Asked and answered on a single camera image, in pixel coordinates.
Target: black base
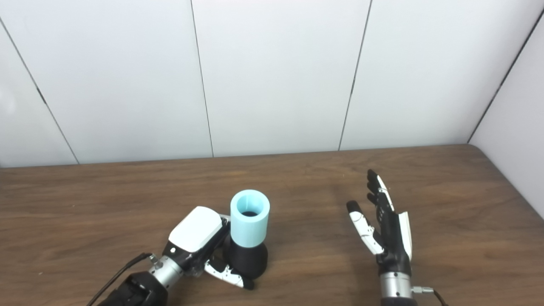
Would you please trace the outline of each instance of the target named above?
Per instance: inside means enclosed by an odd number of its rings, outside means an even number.
[[[253,248],[237,245],[231,237],[227,237],[223,246],[224,258],[240,275],[256,279],[263,275],[268,264],[268,249],[264,243]]]
[[[404,297],[384,297],[380,304],[381,306],[417,306],[415,299]]]

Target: cable connector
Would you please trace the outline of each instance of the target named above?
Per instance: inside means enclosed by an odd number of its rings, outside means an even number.
[[[435,290],[431,287],[412,286],[412,293],[434,293]]]

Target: black cylindrical base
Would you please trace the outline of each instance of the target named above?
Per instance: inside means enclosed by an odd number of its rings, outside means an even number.
[[[230,236],[225,240],[224,257],[232,268],[250,279],[256,279],[267,269],[268,249],[264,243],[253,248],[237,245]]]

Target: white wall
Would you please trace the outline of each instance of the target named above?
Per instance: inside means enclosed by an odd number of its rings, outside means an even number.
[[[373,1],[342,150],[466,143],[543,1]]]
[[[0,1],[82,163],[212,155],[190,1]]]
[[[338,149],[369,0],[197,0],[215,156]]]
[[[76,163],[0,26],[0,167]]]
[[[0,166],[465,143],[543,7],[0,0]]]
[[[535,28],[470,143],[544,217],[544,21]]]

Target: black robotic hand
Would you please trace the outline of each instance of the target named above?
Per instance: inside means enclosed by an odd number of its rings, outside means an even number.
[[[412,298],[412,238],[408,213],[396,213],[384,182],[368,171],[368,199],[376,206],[378,233],[364,217],[356,201],[347,203],[351,221],[362,241],[376,255],[381,280],[382,306],[416,306]]]

